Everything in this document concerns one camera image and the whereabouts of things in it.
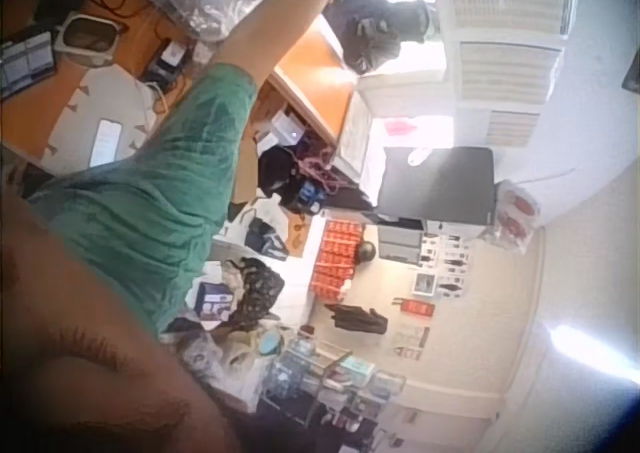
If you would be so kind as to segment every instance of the wooden desk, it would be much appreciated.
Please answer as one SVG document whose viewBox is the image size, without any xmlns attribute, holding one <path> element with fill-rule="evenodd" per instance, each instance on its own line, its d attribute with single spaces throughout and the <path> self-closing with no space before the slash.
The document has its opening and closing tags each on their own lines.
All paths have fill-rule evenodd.
<svg viewBox="0 0 640 453">
<path fill-rule="evenodd" d="M 3 0 L 3 36 L 10 36 L 29 23 L 37 1 Z M 146 3 L 147 0 L 127 0 L 123 13 L 135 11 Z M 160 44 L 154 33 L 156 25 L 163 37 L 187 40 L 186 34 L 154 7 L 127 20 L 118 20 L 92 3 L 88 3 L 84 11 L 129 26 L 129 31 L 118 45 L 115 62 L 134 77 L 142 73 Z M 325 40 L 319 21 L 324 19 L 314 23 L 268 81 L 328 144 L 335 144 L 355 89 L 356 77 L 342 66 Z M 84 68 L 60 58 L 58 72 L 53 77 L 4 102 L 2 140 L 33 158 L 42 158 L 49 135 L 85 72 Z M 186 81 L 185 88 L 176 88 L 167 95 L 169 104 L 174 103 L 176 94 L 189 88 L 191 80 Z"/>
</svg>

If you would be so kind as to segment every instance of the white wall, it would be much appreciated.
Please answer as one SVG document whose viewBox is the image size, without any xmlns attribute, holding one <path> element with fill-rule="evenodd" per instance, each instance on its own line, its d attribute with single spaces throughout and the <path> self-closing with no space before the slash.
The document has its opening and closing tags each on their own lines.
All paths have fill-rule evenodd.
<svg viewBox="0 0 640 453">
<path fill-rule="evenodd" d="M 377 242 L 377 230 L 365 237 Z M 526 333 L 535 298 L 538 240 L 526 255 L 479 243 L 470 272 L 470 292 L 441 300 L 430 320 L 401 313 L 394 297 L 410 297 L 415 271 L 401 263 L 376 259 L 356 272 L 345 304 L 375 308 L 389 319 L 384 336 L 334 328 L 330 312 L 316 306 L 311 322 L 317 334 L 380 368 L 403 374 L 408 384 L 399 403 L 426 411 L 493 418 L 503 406 L 510 374 Z M 388 353 L 401 322 L 431 328 L 419 362 Z"/>
<path fill-rule="evenodd" d="M 477 451 L 582 451 L 638 399 L 637 385 L 556 352 L 546 331 L 570 325 L 640 365 L 638 188 L 636 161 L 548 226 L 538 328 L 506 408 Z"/>
</svg>

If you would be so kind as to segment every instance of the hanging clothing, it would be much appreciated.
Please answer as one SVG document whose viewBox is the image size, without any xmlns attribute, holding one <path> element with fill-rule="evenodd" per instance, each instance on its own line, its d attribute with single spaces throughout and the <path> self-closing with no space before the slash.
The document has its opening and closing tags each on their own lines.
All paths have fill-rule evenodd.
<svg viewBox="0 0 640 453">
<path fill-rule="evenodd" d="M 376 335 L 384 335 L 387 332 L 388 320 L 373 308 L 369 309 L 369 313 L 367 313 L 359 306 L 324 306 L 334 313 L 331 319 L 336 328 L 362 333 L 374 333 Z"/>
</svg>

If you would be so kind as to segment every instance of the electronics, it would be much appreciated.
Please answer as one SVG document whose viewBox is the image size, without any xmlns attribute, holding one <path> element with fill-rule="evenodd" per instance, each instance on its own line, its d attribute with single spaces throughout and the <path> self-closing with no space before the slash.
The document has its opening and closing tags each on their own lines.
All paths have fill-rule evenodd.
<svg viewBox="0 0 640 453">
<path fill-rule="evenodd" d="M 165 38 L 142 73 L 140 81 L 155 83 L 162 93 L 167 93 L 173 89 L 190 58 L 191 52 L 186 46 Z"/>
<path fill-rule="evenodd" d="M 34 25 L 11 36 L 0 52 L 2 100 L 56 72 L 52 32 Z"/>
<path fill-rule="evenodd" d="M 122 125 L 115 121 L 101 119 L 98 123 L 96 139 L 93 142 L 89 167 L 111 163 L 116 159 Z"/>
<path fill-rule="evenodd" d="M 99 68 L 113 63 L 120 34 L 126 25 L 83 13 L 70 13 L 54 49 L 66 53 L 73 61 L 89 68 Z"/>
</svg>

